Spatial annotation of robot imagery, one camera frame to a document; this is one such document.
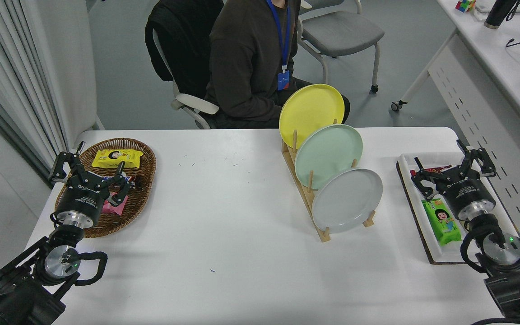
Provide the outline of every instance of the green snack package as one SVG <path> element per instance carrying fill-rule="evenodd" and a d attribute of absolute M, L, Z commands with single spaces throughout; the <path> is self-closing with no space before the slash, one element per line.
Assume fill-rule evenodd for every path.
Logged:
<path fill-rule="evenodd" d="M 456 222 L 442 200 L 423 201 L 422 204 L 425 206 L 425 211 L 439 245 L 444 246 L 450 242 L 460 242 L 459 227 L 456 226 Z"/>

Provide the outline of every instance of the wooden dish rack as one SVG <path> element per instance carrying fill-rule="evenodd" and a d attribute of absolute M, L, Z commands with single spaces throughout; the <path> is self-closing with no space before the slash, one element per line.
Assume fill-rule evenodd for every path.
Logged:
<path fill-rule="evenodd" d="M 288 165 L 288 168 L 290 170 L 290 173 L 292 175 L 292 178 L 294 179 L 298 191 L 300 192 L 300 195 L 302 197 L 302 200 L 304 201 L 304 204 L 306 206 L 306 209 L 308 210 L 308 213 L 310 215 L 310 220 L 312 220 L 312 225 L 314 226 L 314 229 L 316 229 L 316 232 L 318 233 L 318 236 L 320 237 L 321 242 L 328 242 L 330 240 L 330 228 L 326 227 L 324 231 L 322 231 L 320 228 L 318 228 L 314 222 L 314 217 L 312 216 L 312 203 L 314 202 L 314 189 L 312 189 L 312 177 L 314 175 L 314 171 L 310 171 L 310 177 L 309 177 L 309 183 L 308 187 L 302 185 L 300 181 L 298 180 L 298 177 L 296 176 L 296 169 L 295 169 L 295 161 L 296 161 L 296 155 L 297 155 L 297 136 L 298 131 L 294 130 L 293 133 L 293 142 L 292 147 L 288 146 L 284 141 L 282 141 L 282 155 L 284 157 L 284 160 L 286 161 L 286 164 Z M 351 168 L 354 168 L 357 166 L 357 159 L 353 160 L 353 163 L 351 165 Z M 365 227 L 370 227 L 374 225 L 373 218 L 374 214 L 376 212 L 373 210 L 367 220 L 365 220 L 362 224 Z"/>

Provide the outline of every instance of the id badge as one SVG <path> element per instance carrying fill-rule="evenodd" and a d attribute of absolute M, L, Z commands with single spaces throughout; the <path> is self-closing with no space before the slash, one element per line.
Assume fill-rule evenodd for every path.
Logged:
<path fill-rule="evenodd" d="M 290 71 L 278 74 L 278 90 L 284 90 L 290 86 Z"/>

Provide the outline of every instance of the rubik's cube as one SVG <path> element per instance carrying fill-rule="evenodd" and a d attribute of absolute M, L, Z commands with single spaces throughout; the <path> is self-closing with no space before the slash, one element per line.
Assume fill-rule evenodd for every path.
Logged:
<path fill-rule="evenodd" d="M 470 12 L 475 6 L 475 2 L 477 2 L 477 0 L 461 0 L 457 2 L 456 8 L 461 12 Z"/>

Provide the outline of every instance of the wicker basket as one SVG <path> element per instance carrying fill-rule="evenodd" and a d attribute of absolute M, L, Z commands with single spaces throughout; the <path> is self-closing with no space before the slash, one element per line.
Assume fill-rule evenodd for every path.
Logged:
<path fill-rule="evenodd" d="M 146 206 L 148 197 L 150 197 L 151 185 L 155 174 L 155 155 L 149 146 L 139 142 L 138 140 L 129 138 L 115 138 L 105 140 L 94 146 L 89 147 L 80 155 L 81 163 L 85 166 L 85 170 L 94 172 L 102 176 L 113 176 L 115 168 L 98 168 L 92 167 L 91 163 L 95 158 L 95 154 L 99 150 L 104 149 L 134 149 L 143 152 L 140 157 L 140 168 L 124 168 L 124 172 L 128 176 L 138 175 L 142 177 L 139 189 L 130 189 L 128 192 L 128 201 L 125 204 L 124 211 L 121 216 L 117 214 L 101 214 L 99 222 L 95 227 L 85 230 L 86 238 L 102 237 L 114 233 L 134 220 Z M 65 187 L 61 190 L 56 200 L 56 208 L 64 195 Z"/>

